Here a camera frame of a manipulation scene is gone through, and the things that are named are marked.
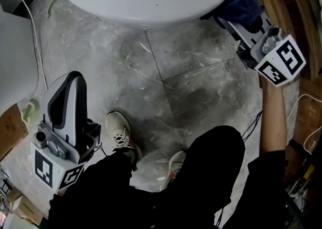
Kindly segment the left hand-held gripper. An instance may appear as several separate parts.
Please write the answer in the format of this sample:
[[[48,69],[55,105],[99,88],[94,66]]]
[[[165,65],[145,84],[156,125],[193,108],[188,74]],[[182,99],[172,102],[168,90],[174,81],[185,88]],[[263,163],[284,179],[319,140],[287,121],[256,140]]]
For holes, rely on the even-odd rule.
[[[31,142],[32,169],[57,193],[78,180],[100,143],[101,125],[87,120],[83,75],[72,71],[56,79],[42,98],[41,113],[43,122]]]

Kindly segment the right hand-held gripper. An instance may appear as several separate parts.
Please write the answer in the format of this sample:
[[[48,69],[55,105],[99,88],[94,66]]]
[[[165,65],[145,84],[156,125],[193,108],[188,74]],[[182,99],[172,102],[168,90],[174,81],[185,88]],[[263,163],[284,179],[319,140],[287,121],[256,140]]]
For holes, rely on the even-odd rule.
[[[257,71],[275,87],[294,80],[306,65],[294,38],[272,25],[265,12],[257,18],[258,33],[253,24],[214,19],[235,41],[240,41],[237,54],[246,68]]]

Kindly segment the dark purple cloth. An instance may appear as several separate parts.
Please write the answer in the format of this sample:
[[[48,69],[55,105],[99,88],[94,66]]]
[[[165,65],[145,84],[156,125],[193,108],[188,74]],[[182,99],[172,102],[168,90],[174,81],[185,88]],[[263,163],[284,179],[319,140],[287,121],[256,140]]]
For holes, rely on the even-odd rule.
[[[252,24],[263,12],[264,7],[259,4],[259,0],[224,0],[200,20],[217,17],[232,23]]]

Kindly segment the person's right forearm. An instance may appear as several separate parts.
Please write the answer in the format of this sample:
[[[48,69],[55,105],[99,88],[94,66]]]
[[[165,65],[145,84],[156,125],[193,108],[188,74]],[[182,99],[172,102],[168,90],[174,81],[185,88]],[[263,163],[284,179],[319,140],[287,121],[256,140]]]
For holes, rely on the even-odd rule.
[[[286,149],[287,125],[283,88],[275,87],[263,76],[259,79],[263,92],[259,154],[263,155]]]

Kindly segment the white closed-lid toilet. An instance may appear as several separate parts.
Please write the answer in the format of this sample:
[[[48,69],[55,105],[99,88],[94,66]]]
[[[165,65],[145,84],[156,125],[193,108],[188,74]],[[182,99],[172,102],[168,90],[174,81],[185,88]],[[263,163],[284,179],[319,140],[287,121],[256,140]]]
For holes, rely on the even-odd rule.
[[[37,83],[32,22],[0,6],[0,116],[31,95]]]

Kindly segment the pale green plastic holder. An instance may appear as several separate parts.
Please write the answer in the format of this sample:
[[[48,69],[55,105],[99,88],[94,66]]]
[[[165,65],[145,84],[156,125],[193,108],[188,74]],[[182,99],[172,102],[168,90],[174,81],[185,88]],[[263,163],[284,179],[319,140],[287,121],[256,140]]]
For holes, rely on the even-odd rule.
[[[36,124],[40,120],[40,106],[39,102],[31,99],[21,111],[21,119],[26,126]]]

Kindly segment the dark wooden platform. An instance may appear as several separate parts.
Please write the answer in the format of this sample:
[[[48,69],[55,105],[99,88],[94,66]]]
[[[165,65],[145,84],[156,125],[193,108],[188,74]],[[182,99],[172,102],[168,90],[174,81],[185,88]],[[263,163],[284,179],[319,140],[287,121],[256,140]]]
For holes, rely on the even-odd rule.
[[[270,20],[291,34],[306,60],[301,76],[310,81],[322,69],[322,41],[309,0],[261,0]]]

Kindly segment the large cardboard box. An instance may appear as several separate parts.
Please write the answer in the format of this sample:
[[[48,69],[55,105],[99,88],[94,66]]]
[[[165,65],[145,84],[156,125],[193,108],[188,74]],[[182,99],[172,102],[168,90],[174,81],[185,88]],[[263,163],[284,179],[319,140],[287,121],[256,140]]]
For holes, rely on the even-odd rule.
[[[0,117],[0,161],[28,135],[17,104]]]

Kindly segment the small cardboard box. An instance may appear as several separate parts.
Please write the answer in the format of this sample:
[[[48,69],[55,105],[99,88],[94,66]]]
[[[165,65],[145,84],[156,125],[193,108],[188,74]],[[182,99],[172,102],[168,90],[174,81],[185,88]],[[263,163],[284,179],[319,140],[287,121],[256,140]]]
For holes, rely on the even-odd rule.
[[[9,211],[35,225],[40,225],[43,213],[22,192],[13,188],[6,196],[5,205]]]

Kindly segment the brown wooden plank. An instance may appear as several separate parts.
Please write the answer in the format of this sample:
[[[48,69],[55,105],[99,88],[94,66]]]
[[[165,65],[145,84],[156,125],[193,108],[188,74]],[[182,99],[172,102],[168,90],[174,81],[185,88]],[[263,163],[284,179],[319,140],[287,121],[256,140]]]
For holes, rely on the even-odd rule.
[[[299,79],[284,88],[287,140],[295,140],[306,154],[318,146],[322,134],[322,75],[314,81]]]

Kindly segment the person's right white shoe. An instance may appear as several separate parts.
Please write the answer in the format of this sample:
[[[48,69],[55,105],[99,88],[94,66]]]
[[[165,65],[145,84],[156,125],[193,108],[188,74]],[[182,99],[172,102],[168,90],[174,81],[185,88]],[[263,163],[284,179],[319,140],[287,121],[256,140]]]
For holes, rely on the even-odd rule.
[[[175,153],[171,157],[171,159],[169,161],[169,165],[168,165],[168,175],[167,175],[167,178],[166,178],[165,183],[163,185],[163,190],[166,189],[168,187],[169,183],[172,182],[176,178],[177,173],[182,168],[185,158],[186,158],[186,153],[182,150]]]

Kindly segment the person's black clothed body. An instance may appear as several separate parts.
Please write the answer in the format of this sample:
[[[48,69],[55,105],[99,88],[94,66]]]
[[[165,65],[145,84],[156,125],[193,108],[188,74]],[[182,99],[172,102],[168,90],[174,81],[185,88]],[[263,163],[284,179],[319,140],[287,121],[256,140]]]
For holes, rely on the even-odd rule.
[[[116,151],[89,166],[63,196],[54,196],[48,229],[215,229],[215,213],[230,203],[244,152],[236,129],[215,127],[191,144],[166,189],[151,193],[129,185],[132,163]],[[260,155],[248,170],[222,229],[284,229],[285,151]]]

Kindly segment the yellow black tool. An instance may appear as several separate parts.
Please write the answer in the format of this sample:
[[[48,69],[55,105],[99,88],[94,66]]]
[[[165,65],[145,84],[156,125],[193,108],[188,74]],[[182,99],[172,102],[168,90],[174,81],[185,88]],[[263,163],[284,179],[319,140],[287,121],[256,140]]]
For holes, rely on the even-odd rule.
[[[313,173],[314,169],[315,169],[315,166],[311,164],[306,170],[305,174],[303,175],[303,179],[308,180],[311,174]]]

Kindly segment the black metal rack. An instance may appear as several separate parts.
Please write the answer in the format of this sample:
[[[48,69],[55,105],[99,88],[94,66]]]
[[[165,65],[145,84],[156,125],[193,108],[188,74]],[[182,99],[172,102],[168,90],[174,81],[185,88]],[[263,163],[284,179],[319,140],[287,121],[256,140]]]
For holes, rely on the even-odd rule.
[[[293,139],[286,148],[286,228],[322,229],[322,146],[313,154],[302,148]],[[311,164],[315,169],[305,180],[303,175]]]

